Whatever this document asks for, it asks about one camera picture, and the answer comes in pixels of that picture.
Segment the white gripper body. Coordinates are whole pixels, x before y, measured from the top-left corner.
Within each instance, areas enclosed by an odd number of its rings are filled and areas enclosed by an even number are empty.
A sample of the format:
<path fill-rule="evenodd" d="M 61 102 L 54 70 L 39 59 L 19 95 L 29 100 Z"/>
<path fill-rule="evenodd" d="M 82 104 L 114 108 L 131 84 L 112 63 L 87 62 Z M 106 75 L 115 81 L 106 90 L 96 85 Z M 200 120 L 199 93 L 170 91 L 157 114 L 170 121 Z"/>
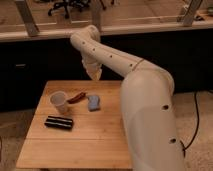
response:
<path fill-rule="evenodd" d="M 98 81 L 101 78 L 102 64 L 97 60 L 91 57 L 83 57 L 82 64 L 86 70 L 86 73 L 92 80 Z"/>

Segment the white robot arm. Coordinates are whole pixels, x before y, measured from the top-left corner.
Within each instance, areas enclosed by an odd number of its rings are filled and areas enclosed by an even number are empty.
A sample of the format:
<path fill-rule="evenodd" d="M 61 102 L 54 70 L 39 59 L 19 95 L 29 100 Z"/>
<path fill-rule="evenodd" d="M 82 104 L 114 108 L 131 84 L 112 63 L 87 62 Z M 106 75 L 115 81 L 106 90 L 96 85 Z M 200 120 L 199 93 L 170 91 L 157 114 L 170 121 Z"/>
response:
<path fill-rule="evenodd" d="M 133 171 L 186 171 L 171 74 L 142 57 L 102 44 L 93 25 L 74 32 L 70 42 L 80 51 L 91 79 L 100 78 L 103 65 L 124 78 L 120 105 Z"/>

